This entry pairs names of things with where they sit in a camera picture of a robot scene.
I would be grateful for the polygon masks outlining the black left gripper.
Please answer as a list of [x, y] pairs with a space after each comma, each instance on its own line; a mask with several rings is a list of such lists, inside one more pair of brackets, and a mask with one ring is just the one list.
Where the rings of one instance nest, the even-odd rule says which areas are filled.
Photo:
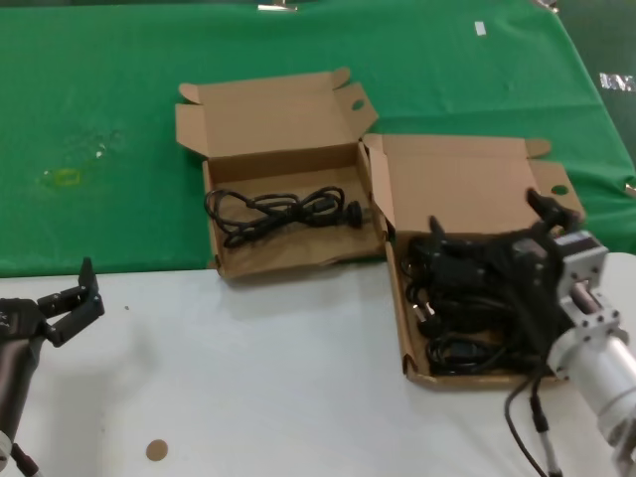
[[[59, 348], [101, 317], [104, 306], [91, 259], [83, 259], [77, 286], [40, 298], [37, 303], [21, 298], [1, 299], [2, 344], [47, 338]], [[44, 313], [66, 312], [70, 313], [47, 328]]]

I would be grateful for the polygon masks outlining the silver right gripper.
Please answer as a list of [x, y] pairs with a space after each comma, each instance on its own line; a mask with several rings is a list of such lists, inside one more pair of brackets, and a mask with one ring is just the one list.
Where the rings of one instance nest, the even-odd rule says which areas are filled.
[[[536, 342], [553, 344], [569, 330], [583, 342], [622, 335], [620, 312], [600, 291], [608, 249], [588, 231], [578, 231], [581, 217], [536, 189], [526, 202], [538, 219], [531, 225], [540, 250], [536, 258]], [[437, 218], [429, 218], [433, 284], [484, 284], [484, 245], [450, 238]], [[553, 237], [559, 229], [562, 236]]]

